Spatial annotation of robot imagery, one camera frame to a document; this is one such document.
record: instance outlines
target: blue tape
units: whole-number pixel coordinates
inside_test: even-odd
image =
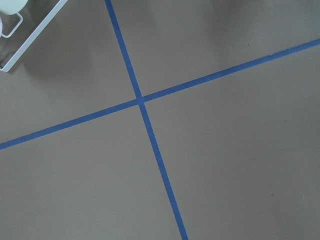
[[[135,75],[135,72],[134,72],[134,69],[133,69],[133,66],[132,66],[132,63],[131,63],[131,60],[130,60],[130,57],[129,57],[129,54],[128,54],[128,51],[127,51],[127,48],[126,48],[126,45],[125,45],[125,41],[124,41],[124,38],[122,36],[121,30],[120,30],[120,27],[119,27],[119,24],[118,24],[118,21],[117,21],[117,18],[116,18],[116,14],[115,14],[114,8],[113,8],[112,3],[111,3],[110,0],[105,0],[105,4],[106,4],[107,10],[109,12],[111,23],[112,23],[112,26],[113,26],[113,29],[114,29],[114,32],[115,32],[115,35],[116,35],[116,39],[117,39],[118,44],[120,46],[120,50],[121,50],[121,53],[122,53],[122,56],[123,56],[123,60],[124,60],[126,69],[128,71],[128,74],[129,74],[129,77],[130,77],[130,80],[131,80],[131,84],[132,84],[136,99],[138,101],[138,105],[139,105],[140,112],[141,112],[141,115],[142,115],[142,118],[143,118],[143,122],[144,122],[147,134],[148,134],[150,142],[151,142],[153,153],[154,153],[156,162],[157,162],[159,170],[160,170],[160,174],[161,174],[161,177],[162,177],[162,180],[163,180],[163,183],[164,183],[164,187],[165,187],[166,193],[168,195],[168,198],[169,198],[169,201],[170,201],[170,204],[171,204],[171,207],[172,207],[172,211],[173,211],[173,214],[174,214],[178,229],[180,231],[181,238],[183,240],[188,240],[187,232],[186,232],[186,229],[185,229],[185,226],[184,226],[184,223],[183,223],[183,220],[182,220],[179,208],[178,208],[178,204],[177,204],[177,201],[176,201],[176,198],[175,198],[175,195],[174,195],[174,191],[173,191],[173,189],[171,187],[171,184],[170,184],[170,180],[169,180],[169,177],[168,177],[168,174],[167,174],[167,170],[166,170],[164,161],[162,159],[162,156],[161,156],[161,153],[160,153],[160,150],[159,150],[157,139],[156,139],[154,130],[152,128],[152,125],[151,125],[151,122],[150,122],[150,118],[148,116],[148,112],[147,112],[147,109],[146,109],[146,106],[145,106],[145,102],[143,100],[143,97],[142,97],[142,94],[141,94],[141,91],[140,91],[140,88],[139,88],[139,85],[138,85],[138,82],[137,82],[137,78],[136,78],[136,75]]]
[[[181,90],[184,90],[184,89],[188,89],[188,88],[194,87],[196,85],[203,84],[203,83],[206,83],[206,82],[209,82],[209,81],[212,81],[212,80],[215,80],[215,79],[218,79],[218,78],[221,78],[221,77],[224,77],[224,76],[227,76],[227,75],[230,75],[230,74],[233,74],[233,73],[236,73],[236,72],[239,72],[239,71],[251,68],[251,67],[254,67],[256,65],[260,65],[260,64],[263,64],[263,63],[266,63],[266,62],[270,62],[272,60],[279,59],[279,58],[282,58],[284,56],[287,56],[287,55],[290,55],[290,54],[294,54],[294,53],[297,53],[297,52],[300,52],[300,51],[303,51],[303,50],[306,50],[306,49],[309,49],[309,48],[312,48],[312,47],[315,47],[315,46],[318,46],[318,45],[320,45],[320,38],[316,39],[316,40],[313,40],[313,41],[309,41],[307,43],[304,43],[304,44],[301,44],[301,45],[298,45],[298,46],[295,46],[295,47],[292,47],[292,48],[288,48],[288,49],[283,50],[283,51],[279,51],[279,52],[274,53],[272,55],[263,56],[261,58],[258,58],[258,59],[252,60],[252,61],[248,61],[248,62],[242,63],[240,65],[236,65],[236,66],[227,68],[227,69],[222,70],[222,71],[218,71],[216,73],[213,73],[213,74],[210,74],[210,75],[207,75],[207,76],[202,76],[202,77],[199,77],[197,79],[194,79],[194,80],[191,80],[191,81],[187,81],[185,83],[182,83],[182,84],[179,84],[179,85],[176,85],[176,86],[173,86],[173,87],[169,87],[169,88],[161,90],[161,91],[157,91],[157,92],[151,93],[151,94],[149,94],[147,96],[144,96],[143,100],[144,100],[144,102],[148,102],[148,101],[151,101],[151,100],[154,100],[154,99],[158,99],[158,98],[161,98],[163,96],[166,96],[166,95],[169,95],[169,94],[173,94],[173,93],[176,93],[178,91],[181,91]]]
[[[97,112],[94,112],[94,113],[90,113],[88,115],[81,116],[81,117],[78,117],[76,119],[73,119],[73,120],[70,120],[70,121],[66,121],[66,122],[60,123],[58,125],[51,126],[51,127],[46,128],[46,129],[40,130],[40,131],[36,131],[36,132],[30,133],[28,135],[18,137],[18,138],[13,139],[13,140],[0,143],[0,150],[12,147],[14,145],[22,144],[24,142],[27,142],[27,141],[30,141],[30,140],[33,140],[33,139],[37,139],[37,138],[40,138],[40,137],[48,135],[48,134],[55,133],[55,132],[60,131],[62,129],[70,128],[72,126],[75,126],[75,125],[78,125],[78,124],[82,124],[82,123],[88,122],[90,120],[97,119],[97,118],[100,118],[102,116],[105,116],[105,115],[108,115],[108,114],[112,114],[112,113],[118,112],[120,110],[133,107],[135,105],[138,105],[138,101],[136,99],[124,102],[124,103],[116,105],[116,106],[112,106],[112,107],[106,108],[104,110],[100,110],[100,111],[97,111]]]

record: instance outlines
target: floor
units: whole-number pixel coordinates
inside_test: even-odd
[[[0,72],[0,238],[320,239],[319,63],[318,0],[69,0]]]

